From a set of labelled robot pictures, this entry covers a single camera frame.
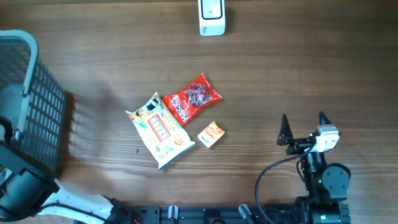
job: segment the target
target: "wood grain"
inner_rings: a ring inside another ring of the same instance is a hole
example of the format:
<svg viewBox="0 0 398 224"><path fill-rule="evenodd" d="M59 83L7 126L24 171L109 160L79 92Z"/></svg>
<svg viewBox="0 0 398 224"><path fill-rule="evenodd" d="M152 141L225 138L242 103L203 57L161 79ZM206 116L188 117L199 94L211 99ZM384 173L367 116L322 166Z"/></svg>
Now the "wood grain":
<svg viewBox="0 0 398 224"><path fill-rule="evenodd" d="M68 91L58 166L66 185L132 205L254 204L257 175L286 158L282 114L308 136L323 110L341 130L328 162L353 176L353 223L398 218L398 7L392 1L229 2L227 33L200 37L195 2L3 6L1 29L23 29ZM179 91L201 72L223 96L186 125L226 135L165 172L124 110ZM305 195L294 162L270 171L261 201ZM35 217L21 223L71 223Z"/></svg>

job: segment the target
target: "white device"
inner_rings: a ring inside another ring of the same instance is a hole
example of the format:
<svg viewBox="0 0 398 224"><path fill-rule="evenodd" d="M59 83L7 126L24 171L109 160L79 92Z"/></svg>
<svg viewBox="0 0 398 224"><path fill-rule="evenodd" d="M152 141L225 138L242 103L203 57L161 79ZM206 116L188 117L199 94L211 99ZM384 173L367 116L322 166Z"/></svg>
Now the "white device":
<svg viewBox="0 0 398 224"><path fill-rule="evenodd" d="M223 35L225 32L225 1L198 0L198 7L200 35Z"/></svg>

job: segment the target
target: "gray basket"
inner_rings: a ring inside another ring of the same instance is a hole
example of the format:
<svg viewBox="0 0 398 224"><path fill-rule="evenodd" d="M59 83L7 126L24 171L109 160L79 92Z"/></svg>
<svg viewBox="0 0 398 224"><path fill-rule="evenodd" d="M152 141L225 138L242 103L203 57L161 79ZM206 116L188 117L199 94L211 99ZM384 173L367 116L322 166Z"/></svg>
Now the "gray basket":
<svg viewBox="0 0 398 224"><path fill-rule="evenodd" d="M66 98L39 59L35 39L21 30L0 31L0 115L19 130L19 150L52 170L57 165Z"/></svg>

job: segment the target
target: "wooden surface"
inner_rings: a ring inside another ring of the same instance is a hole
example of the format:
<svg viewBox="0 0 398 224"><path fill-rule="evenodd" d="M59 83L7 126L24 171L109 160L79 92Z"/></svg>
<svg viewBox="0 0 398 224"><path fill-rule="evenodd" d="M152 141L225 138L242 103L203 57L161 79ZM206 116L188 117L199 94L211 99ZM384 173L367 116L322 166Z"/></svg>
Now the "wooden surface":
<svg viewBox="0 0 398 224"><path fill-rule="evenodd" d="M69 92L58 163L66 185L132 205L254 204L257 175L287 157L276 146L282 114L305 137L323 110L342 132L326 159L353 173L353 223L396 223L398 13L380 2L229 2L226 35L207 38L195 2L9 6L0 28L34 34ZM223 101L185 126L197 146L158 171L124 111L201 72ZM226 135L207 149L196 136L213 120ZM261 182L261 202L299 195L294 162Z"/></svg>

